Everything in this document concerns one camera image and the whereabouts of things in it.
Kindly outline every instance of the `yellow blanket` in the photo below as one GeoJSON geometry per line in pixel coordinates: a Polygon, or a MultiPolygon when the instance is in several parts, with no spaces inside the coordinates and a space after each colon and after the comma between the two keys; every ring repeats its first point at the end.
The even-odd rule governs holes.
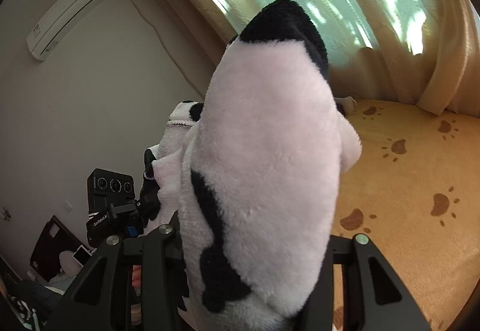
{"type": "Polygon", "coordinates": [[[443,331],[480,278],[480,119],[373,100],[348,119],[363,152],[342,176],[332,233],[367,233],[443,331]]]}

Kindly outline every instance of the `wall outlet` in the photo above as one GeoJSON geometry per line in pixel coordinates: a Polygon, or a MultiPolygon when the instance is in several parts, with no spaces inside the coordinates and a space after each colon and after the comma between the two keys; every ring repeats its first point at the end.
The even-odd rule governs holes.
{"type": "Polygon", "coordinates": [[[68,201],[65,201],[63,203],[63,208],[65,208],[67,212],[70,212],[73,209],[73,206],[68,201]]]}

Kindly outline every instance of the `white wall-mounted air conditioner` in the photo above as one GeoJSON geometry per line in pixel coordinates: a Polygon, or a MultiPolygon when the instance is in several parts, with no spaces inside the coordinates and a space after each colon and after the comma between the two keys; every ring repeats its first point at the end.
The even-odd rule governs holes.
{"type": "Polygon", "coordinates": [[[31,54],[45,60],[67,32],[103,0],[57,0],[27,36],[31,54]]]}

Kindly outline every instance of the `gray wall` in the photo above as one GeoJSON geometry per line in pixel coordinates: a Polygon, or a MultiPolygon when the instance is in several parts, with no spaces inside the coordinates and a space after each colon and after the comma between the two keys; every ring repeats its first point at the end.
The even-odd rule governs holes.
{"type": "Polygon", "coordinates": [[[0,6],[0,254],[22,276],[37,238],[56,215],[86,242],[86,179],[104,168],[131,174],[138,194],[143,151],[159,142],[182,100],[200,100],[162,46],[205,92],[213,65],[171,25],[158,0],[105,0],[45,62],[28,52],[27,33],[55,0],[0,6]],[[62,206],[73,206],[68,213],[62,206]]]}

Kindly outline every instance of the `metal screw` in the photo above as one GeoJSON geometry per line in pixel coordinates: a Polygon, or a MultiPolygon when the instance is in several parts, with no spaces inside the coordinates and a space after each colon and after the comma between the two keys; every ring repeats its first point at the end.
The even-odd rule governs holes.
{"type": "Polygon", "coordinates": [[[367,244],[370,240],[368,239],[368,236],[364,235],[364,234],[358,234],[356,237],[355,237],[355,240],[357,241],[357,243],[361,244],[361,245],[365,245],[367,244]]]}
{"type": "Polygon", "coordinates": [[[169,234],[170,232],[173,231],[173,227],[170,224],[162,224],[158,230],[160,231],[161,234],[169,234]]]}
{"type": "Polygon", "coordinates": [[[106,244],[110,246],[116,245],[120,241],[119,237],[112,235],[111,237],[106,238],[106,244]]]}

